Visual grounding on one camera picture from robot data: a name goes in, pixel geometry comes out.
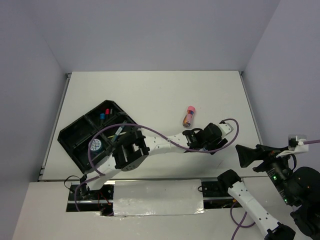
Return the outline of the blue white round tub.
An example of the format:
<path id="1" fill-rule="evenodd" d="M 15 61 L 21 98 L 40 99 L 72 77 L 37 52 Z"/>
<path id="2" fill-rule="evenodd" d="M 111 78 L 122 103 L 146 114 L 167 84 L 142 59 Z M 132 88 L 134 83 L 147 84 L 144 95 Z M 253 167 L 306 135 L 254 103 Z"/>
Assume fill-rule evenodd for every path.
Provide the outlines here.
<path id="1" fill-rule="evenodd" d="M 95 158 L 96 156 L 98 156 L 104 151 L 103 142 L 100 139 L 95 138 L 92 141 L 89 149 L 90 149 L 90 156 L 92 158 Z"/>

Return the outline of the blue clear slim highlighter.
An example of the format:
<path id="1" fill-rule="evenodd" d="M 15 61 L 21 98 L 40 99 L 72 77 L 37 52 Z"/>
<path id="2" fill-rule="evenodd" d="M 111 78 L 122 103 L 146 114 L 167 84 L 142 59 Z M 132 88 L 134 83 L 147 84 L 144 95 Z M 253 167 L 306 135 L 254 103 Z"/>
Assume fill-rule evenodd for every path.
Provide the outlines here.
<path id="1" fill-rule="evenodd" d="M 124 125 L 121 125 L 121 126 L 117 129 L 117 131 L 115 132 L 115 135 L 120 134 L 120 133 L 123 131 L 124 127 L 125 127 Z M 117 138 L 118 138 L 118 137 L 114 137 L 114 138 L 111 139 L 111 141 L 114 143 L 114 142 L 117 140 Z"/>

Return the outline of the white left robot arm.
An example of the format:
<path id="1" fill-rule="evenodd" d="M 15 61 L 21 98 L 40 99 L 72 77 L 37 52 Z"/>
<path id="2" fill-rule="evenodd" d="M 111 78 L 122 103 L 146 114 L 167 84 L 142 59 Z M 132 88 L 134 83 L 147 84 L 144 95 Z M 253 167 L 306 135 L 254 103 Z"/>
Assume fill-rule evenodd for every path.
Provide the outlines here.
<path id="1" fill-rule="evenodd" d="M 95 136 L 88 146 L 88 161 L 91 168 L 84 172 L 75 194 L 91 200 L 97 196 L 104 183 L 120 172 L 137 169 L 142 162 L 154 155 L 168 153 L 214 154 L 231 143 L 226 136 L 233 127 L 225 121 L 209 123 L 204 129 L 194 128 L 172 136 L 155 132 L 155 136 L 143 133 L 145 126 L 130 123 L 131 128 L 105 150 Z"/>

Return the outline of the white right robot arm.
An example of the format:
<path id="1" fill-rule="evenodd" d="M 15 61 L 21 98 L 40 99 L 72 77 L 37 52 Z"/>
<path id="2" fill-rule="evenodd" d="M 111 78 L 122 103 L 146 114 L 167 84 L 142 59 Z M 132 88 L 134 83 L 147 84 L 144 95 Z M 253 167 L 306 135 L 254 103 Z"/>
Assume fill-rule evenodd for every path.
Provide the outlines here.
<path id="1" fill-rule="evenodd" d="M 218 176 L 217 190 L 232 196 L 249 214 L 266 240 L 296 240 L 303 235 L 320 238 L 320 173 L 307 166 L 290 168 L 289 160 L 306 153 L 311 141 L 290 140 L 287 147 L 256 145 L 249 148 L 236 145 L 242 168 L 254 161 L 253 168 L 266 173 L 264 178 L 242 180 L 234 170 Z"/>

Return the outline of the pink lid clear jar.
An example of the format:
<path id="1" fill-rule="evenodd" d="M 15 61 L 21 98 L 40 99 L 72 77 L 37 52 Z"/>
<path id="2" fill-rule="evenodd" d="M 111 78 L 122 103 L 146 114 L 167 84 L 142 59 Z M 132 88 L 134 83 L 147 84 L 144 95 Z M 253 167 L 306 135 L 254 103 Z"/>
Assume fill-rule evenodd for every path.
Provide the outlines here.
<path id="1" fill-rule="evenodd" d="M 186 114 L 183 118 L 183 121 L 182 121 L 182 126 L 185 127 L 185 128 L 189 128 L 191 127 L 192 123 L 193 123 L 193 116 L 196 112 L 196 109 L 195 107 L 193 106 L 189 106 L 186 110 Z"/>

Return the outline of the blue cap black highlighter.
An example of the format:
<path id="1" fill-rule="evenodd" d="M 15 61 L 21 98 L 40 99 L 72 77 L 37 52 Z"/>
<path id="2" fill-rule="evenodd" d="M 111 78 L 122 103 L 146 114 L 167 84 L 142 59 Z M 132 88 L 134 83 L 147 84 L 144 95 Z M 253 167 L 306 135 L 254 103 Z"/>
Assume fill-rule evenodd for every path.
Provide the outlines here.
<path id="1" fill-rule="evenodd" d="M 104 113 L 101 113 L 100 116 L 99 116 L 99 121 L 100 121 L 100 124 L 102 125 L 105 121 L 105 114 Z"/>

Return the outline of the yellow clear slim highlighter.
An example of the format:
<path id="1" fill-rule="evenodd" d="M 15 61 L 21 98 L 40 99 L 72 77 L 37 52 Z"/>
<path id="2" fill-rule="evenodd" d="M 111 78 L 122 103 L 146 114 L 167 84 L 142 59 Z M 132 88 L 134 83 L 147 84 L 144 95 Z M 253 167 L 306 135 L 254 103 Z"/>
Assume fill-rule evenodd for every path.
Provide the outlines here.
<path id="1" fill-rule="evenodd" d="M 124 134 L 126 134 L 126 133 L 127 133 L 127 132 L 121 132 L 121 133 L 119 133 L 119 134 L 110 135 L 110 136 L 108 136 L 107 138 L 108 138 L 108 139 L 112 139 L 112 138 L 114 138 L 114 137 L 122 136 L 122 135 L 124 135 Z"/>

